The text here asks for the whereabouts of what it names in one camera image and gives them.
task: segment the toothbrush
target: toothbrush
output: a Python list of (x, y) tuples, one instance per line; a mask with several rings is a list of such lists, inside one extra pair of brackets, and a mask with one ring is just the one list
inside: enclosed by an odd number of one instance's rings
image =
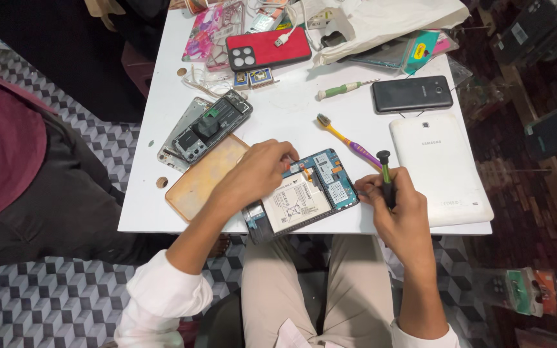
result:
[(337, 132), (330, 125), (331, 121), (328, 117), (319, 113), (318, 114), (318, 122), (322, 125), (322, 127), (327, 129), (328, 131), (330, 131), (332, 134), (336, 135), (337, 138), (339, 138), (341, 141), (343, 141), (345, 143), (345, 145), (351, 147), (354, 151), (356, 151), (356, 153), (359, 154), (361, 157), (363, 157), (364, 159), (368, 160), (369, 162), (375, 164), (375, 166), (377, 166), (379, 169), (384, 170), (384, 168), (382, 166), (382, 163), (380, 163), (377, 158), (375, 158), (367, 150), (365, 150), (364, 147), (360, 146), (356, 142), (351, 141), (350, 139), (345, 138), (344, 136), (341, 135), (341, 133)]

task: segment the black samsung phone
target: black samsung phone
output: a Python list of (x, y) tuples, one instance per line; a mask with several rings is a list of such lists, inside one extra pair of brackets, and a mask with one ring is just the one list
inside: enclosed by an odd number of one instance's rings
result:
[(375, 111), (380, 114), (448, 109), (453, 95), (445, 76), (380, 81), (371, 86)]

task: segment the black pants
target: black pants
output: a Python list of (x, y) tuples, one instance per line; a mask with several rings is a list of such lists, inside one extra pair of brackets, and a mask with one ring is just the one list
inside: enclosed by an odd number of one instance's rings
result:
[(83, 139), (43, 113), (47, 148), (40, 171), (0, 212), (0, 265), (44, 256), (143, 265), (176, 236), (118, 232), (124, 194)]

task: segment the left hand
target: left hand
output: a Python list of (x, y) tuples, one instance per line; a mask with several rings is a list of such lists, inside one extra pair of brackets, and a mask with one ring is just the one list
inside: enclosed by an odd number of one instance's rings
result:
[(216, 185), (209, 201), (219, 201), (231, 215), (272, 193), (292, 160), (300, 159), (290, 142), (270, 139), (253, 145)]

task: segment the checkered floor tile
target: checkered floor tile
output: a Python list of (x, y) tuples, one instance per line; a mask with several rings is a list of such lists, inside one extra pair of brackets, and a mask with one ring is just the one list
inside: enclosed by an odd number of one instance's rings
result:
[[(113, 185), (126, 191), (140, 124), (100, 121), (15, 52), (0, 50), (0, 77), (57, 110), (104, 163)], [(241, 285), (247, 237), (231, 235), (230, 241), (225, 256), (208, 259), (202, 272), (212, 286), (212, 304)], [(327, 265), (332, 236), (292, 235), (290, 242)], [(434, 248), (446, 316), (462, 347), (492, 347), (483, 304), (471, 291), (462, 239), (443, 237)], [(393, 278), (402, 281), (403, 266), (389, 249), (383, 251)], [(0, 267), (0, 347), (99, 347), (112, 341), (133, 274), (132, 266), (63, 257)], [(201, 319), (208, 309), (183, 320)]]

